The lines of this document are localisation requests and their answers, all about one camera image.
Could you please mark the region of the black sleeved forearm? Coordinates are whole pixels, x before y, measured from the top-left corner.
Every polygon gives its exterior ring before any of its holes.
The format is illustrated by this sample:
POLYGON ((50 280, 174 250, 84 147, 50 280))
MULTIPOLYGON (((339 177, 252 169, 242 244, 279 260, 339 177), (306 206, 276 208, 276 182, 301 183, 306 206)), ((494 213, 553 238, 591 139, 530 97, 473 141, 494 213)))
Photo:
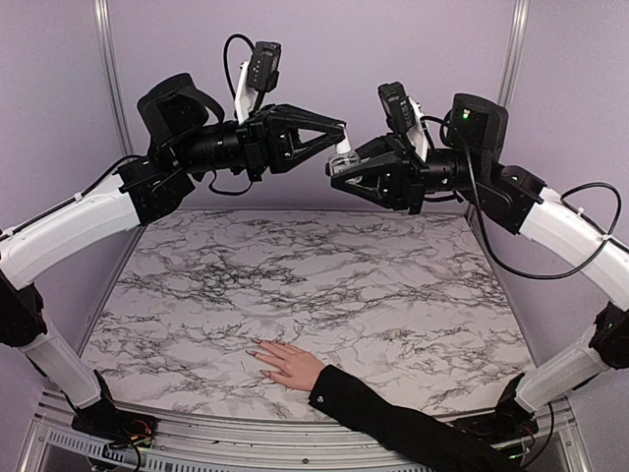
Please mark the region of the black sleeved forearm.
POLYGON ((438 472, 523 469, 486 443, 418 410, 387 402, 358 378, 331 365, 319 374, 309 404, 340 425, 438 472))

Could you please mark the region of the person's bare hand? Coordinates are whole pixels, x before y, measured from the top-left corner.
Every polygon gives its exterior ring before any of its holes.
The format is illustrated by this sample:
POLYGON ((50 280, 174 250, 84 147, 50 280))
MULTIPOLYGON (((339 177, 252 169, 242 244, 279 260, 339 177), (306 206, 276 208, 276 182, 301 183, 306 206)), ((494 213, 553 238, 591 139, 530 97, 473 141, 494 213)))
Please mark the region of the person's bare hand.
POLYGON ((261 374, 277 384, 299 391, 312 391, 325 365, 312 353, 291 344, 256 339, 258 350, 247 353, 271 369, 261 374))

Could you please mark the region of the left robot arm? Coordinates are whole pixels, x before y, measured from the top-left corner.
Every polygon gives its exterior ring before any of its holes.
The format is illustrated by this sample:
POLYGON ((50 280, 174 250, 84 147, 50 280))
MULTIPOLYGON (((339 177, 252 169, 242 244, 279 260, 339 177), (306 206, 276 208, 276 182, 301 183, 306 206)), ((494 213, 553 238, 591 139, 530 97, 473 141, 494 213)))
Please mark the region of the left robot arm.
POLYGON ((259 106, 239 93, 236 105, 236 119, 227 120, 189 74, 166 79, 138 103, 150 135, 146 155, 121 158, 85 191, 1 235, 1 341, 62 389, 75 430, 148 438, 155 421, 116 407, 102 375, 44 320, 35 279, 108 236, 171 214, 208 172, 228 169, 257 182, 346 137, 341 120, 290 104, 259 106))

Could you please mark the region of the clear nail polish bottle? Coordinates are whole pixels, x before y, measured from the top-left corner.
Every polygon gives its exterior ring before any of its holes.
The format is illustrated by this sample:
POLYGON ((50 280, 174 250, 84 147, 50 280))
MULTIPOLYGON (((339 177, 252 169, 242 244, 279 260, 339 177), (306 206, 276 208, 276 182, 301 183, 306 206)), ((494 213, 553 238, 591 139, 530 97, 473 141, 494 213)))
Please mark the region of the clear nail polish bottle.
POLYGON ((325 174, 333 177, 361 162, 360 157, 354 152, 333 153, 327 159, 325 174))

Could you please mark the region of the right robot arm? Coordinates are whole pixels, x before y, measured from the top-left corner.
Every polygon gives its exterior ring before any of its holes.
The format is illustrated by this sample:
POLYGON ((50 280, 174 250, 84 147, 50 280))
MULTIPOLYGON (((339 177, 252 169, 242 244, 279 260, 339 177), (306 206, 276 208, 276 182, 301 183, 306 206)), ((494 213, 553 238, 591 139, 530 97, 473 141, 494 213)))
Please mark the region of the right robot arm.
POLYGON ((512 379, 487 414, 455 427, 488 442, 532 428, 535 413, 565 392, 608 370, 628 365, 628 249, 526 169, 499 157, 507 110, 477 95, 458 93, 441 120, 442 147, 429 137, 419 105, 395 86, 380 90, 387 134, 350 149, 341 145, 326 163, 334 189, 381 207, 416 214, 448 193, 491 220, 534 241, 583 273, 608 298, 594 323, 553 358, 512 379))

